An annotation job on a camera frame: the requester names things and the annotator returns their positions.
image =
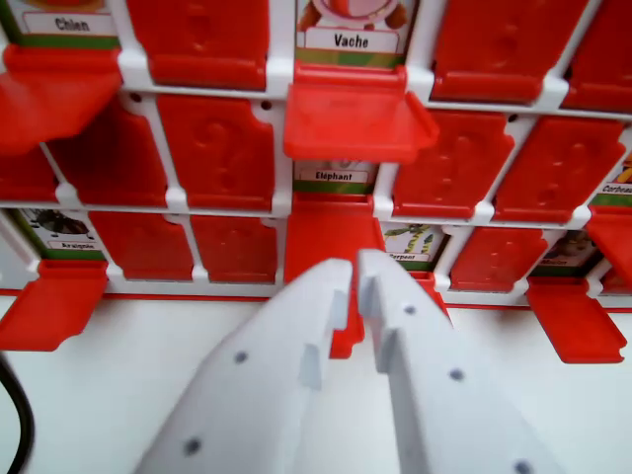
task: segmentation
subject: animal card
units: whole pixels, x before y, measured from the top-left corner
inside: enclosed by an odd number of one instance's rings
[[[296,59],[393,68],[403,64],[418,0],[297,0]]]

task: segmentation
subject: screw hole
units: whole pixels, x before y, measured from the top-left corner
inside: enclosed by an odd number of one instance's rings
[[[513,470],[517,474],[533,474],[533,469],[531,469],[531,465],[526,461],[518,461]]]
[[[185,456],[193,456],[194,454],[197,454],[200,448],[201,441],[196,437],[192,437],[185,442]]]
[[[453,370],[450,371],[450,378],[452,380],[456,380],[457,382],[460,382],[461,380],[465,378],[465,373],[463,373],[463,370],[461,370],[460,368],[454,368]]]
[[[244,363],[248,360],[248,353],[245,351],[240,351],[235,355],[235,363]]]

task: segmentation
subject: white plastic frame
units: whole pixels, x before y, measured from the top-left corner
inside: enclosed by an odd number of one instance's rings
[[[447,302],[463,302],[467,304],[521,304],[523,297],[520,292],[525,289],[524,278],[517,284],[512,293],[478,293],[448,290],[449,271],[458,253],[474,226],[509,226],[515,228],[540,228],[545,236],[560,234],[559,229],[579,229],[582,228],[590,218],[588,203],[593,196],[587,199],[583,205],[579,206],[571,221],[557,225],[546,222],[496,222],[491,221],[494,214],[492,198],[498,185],[502,181],[505,173],[519,152],[530,130],[538,117],[564,116],[592,119],[615,119],[624,122],[632,122],[632,114],[619,114],[598,111],[582,111],[562,109],[561,104],[568,92],[568,84],[563,79],[563,74],[567,69],[578,45],[590,27],[594,15],[596,14],[601,0],[590,0],[584,14],[578,21],[569,41],[561,54],[557,64],[555,64],[546,74],[542,92],[531,105],[516,106],[506,104],[489,103],[461,103],[461,102],[439,102],[432,101],[430,96],[434,84],[434,74],[432,72],[433,55],[435,49],[435,39],[440,31],[441,20],[447,0],[424,0],[418,8],[415,25],[411,30],[411,40],[406,60],[408,74],[407,90],[418,95],[423,104],[429,109],[461,110],[497,112],[507,116],[518,115],[514,122],[508,122],[506,133],[511,135],[515,141],[515,147],[508,157],[502,171],[499,173],[495,183],[488,191],[485,198],[479,202],[475,208],[474,216],[467,220],[458,219],[428,219],[422,217],[407,217],[392,215],[392,187],[398,171],[398,166],[394,164],[383,164],[380,166],[375,184],[374,215],[381,221],[398,222],[424,222],[428,224],[441,225],[442,229],[451,235],[450,241],[444,249],[437,263],[435,273],[436,287],[443,293]],[[294,68],[294,44],[295,44],[295,21],[296,3],[293,0],[269,0],[270,5],[270,45],[266,66],[266,91],[246,91],[232,89],[212,89],[195,87],[172,87],[156,85],[151,78],[148,68],[147,55],[142,45],[137,40],[133,24],[129,17],[125,0],[107,0],[115,26],[118,31],[118,38],[121,46],[121,53],[118,56],[118,66],[123,78],[123,86],[119,97],[123,106],[130,112],[144,116],[148,119],[154,141],[158,147],[161,162],[168,179],[168,190],[166,193],[165,207],[140,207],[140,206],[109,206],[83,204],[77,197],[76,190],[64,178],[63,174],[54,162],[54,158],[43,144],[42,150],[49,160],[53,171],[59,181],[56,196],[59,203],[32,202],[32,201],[0,201],[0,207],[27,207],[27,208],[52,208],[52,209],[74,209],[77,215],[87,216],[91,210],[101,211],[121,211],[121,212],[150,212],[162,214],[177,214],[176,218],[185,227],[185,232],[192,249],[192,254],[196,261],[193,271],[193,282],[149,282],[149,281],[128,281],[122,277],[120,268],[114,264],[109,255],[110,262],[108,274],[111,284],[108,291],[126,293],[162,293],[162,294],[199,294],[199,295],[222,295],[222,296],[270,296],[282,286],[282,268],[285,246],[285,219],[291,212],[291,191],[292,191],[292,163],[282,151],[282,130],[284,123],[285,101],[287,99],[288,86],[292,82]],[[7,45],[6,36],[0,31],[0,52]],[[137,93],[142,98],[140,104],[129,98],[130,93]],[[276,187],[273,196],[273,205],[270,212],[264,211],[242,211],[218,208],[189,208],[187,204],[186,192],[179,184],[177,174],[171,158],[168,143],[165,138],[162,122],[155,105],[156,94],[179,94],[192,96],[209,96],[225,98],[245,98],[252,103],[253,113],[263,122],[271,123],[275,129],[275,178]],[[261,109],[261,101],[273,102],[273,107],[269,111]],[[626,129],[620,138],[621,143],[626,147],[626,155],[632,151],[632,131]],[[608,178],[603,183],[611,180],[616,173],[614,167]],[[190,220],[188,215],[223,215],[223,216],[244,216],[260,217],[277,228],[277,250],[278,250],[278,270],[274,285],[265,284],[219,284],[206,280],[206,270],[200,263],[199,253],[195,239],[192,238]],[[28,248],[25,242],[19,244],[20,247]],[[36,275],[34,262],[30,261],[28,271]],[[599,272],[603,267],[597,266],[587,277],[591,290],[590,295],[596,295],[600,288],[598,281]],[[625,297],[601,296],[604,298],[620,299]],[[632,306],[632,297],[628,298]]]

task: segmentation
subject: closed red flap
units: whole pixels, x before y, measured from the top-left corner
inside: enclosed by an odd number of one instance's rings
[[[54,351],[81,334],[106,290],[106,262],[43,261],[0,320],[0,350]]]
[[[563,362],[621,362],[627,341],[587,289],[531,278],[526,298]]]
[[[632,285],[632,215],[592,210],[586,228],[593,242],[628,285]]]

